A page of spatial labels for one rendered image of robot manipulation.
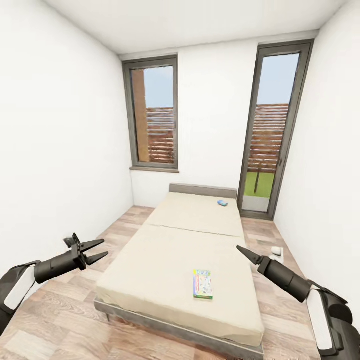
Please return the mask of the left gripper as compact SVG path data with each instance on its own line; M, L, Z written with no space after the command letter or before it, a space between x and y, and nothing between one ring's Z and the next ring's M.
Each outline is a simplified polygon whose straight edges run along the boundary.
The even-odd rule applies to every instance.
M104 242L105 239L95 239L93 241L82 242L79 245L77 243L73 244L70 252L52 258L50 267L53 276L57 278L76 269L84 271L87 269L86 265L91 266L103 259L109 254L108 251L90 257L84 254L84 252L89 251Z

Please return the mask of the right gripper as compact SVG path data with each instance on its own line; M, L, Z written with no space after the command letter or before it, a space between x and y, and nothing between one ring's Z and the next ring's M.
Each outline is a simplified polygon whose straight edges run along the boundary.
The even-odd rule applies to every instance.
M279 261L271 259L269 256L259 256L240 245L237 245L236 248L255 265L260 265L257 269L260 274L264 275L267 279L284 291L288 290L288 287L295 276L295 272L287 268Z

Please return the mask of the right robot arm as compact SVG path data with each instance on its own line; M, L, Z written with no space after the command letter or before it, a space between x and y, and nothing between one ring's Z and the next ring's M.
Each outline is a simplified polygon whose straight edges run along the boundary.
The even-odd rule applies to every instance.
M299 302L306 300L317 350L321 360L360 360L360 332L353 326L349 302L311 279L304 279L284 263L284 248L272 247L273 256L259 256L240 245L257 271ZM312 285L318 289L311 289Z

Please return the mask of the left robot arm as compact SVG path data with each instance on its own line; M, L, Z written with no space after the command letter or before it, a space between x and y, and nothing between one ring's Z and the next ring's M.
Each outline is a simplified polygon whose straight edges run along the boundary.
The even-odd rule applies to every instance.
M66 244L64 254L44 262L35 260L14 266L0 279L0 336L35 283L42 284L76 269L84 271L86 265L91 266L109 254L108 251L90 257L84 254L103 244L105 239L81 243L75 232L66 232L63 241Z

